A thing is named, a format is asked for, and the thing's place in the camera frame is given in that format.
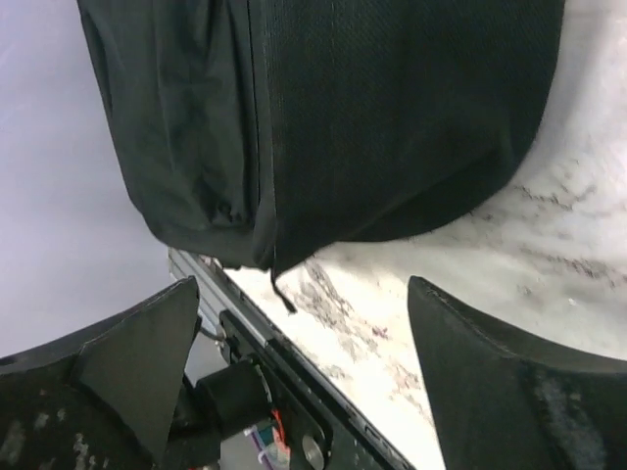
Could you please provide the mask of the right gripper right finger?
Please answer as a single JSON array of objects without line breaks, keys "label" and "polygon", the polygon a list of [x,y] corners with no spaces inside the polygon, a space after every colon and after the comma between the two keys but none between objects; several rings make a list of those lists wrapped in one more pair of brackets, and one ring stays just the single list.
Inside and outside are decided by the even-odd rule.
[{"label": "right gripper right finger", "polygon": [[625,361],[543,339],[421,277],[408,310],[447,468],[625,469]]}]

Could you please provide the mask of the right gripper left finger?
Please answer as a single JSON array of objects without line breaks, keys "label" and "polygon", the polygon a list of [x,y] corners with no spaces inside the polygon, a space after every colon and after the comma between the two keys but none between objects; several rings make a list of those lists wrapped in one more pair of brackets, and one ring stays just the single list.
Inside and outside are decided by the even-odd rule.
[{"label": "right gripper left finger", "polygon": [[193,278],[1,360],[4,469],[155,469],[196,333]]}]

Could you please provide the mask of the black student backpack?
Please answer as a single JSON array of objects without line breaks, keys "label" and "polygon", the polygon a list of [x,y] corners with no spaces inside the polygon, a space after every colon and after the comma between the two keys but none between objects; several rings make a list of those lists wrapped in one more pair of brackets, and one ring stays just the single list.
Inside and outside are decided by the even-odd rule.
[{"label": "black student backpack", "polygon": [[81,1],[130,201],[166,245],[272,277],[444,226],[513,178],[560,1]]}]

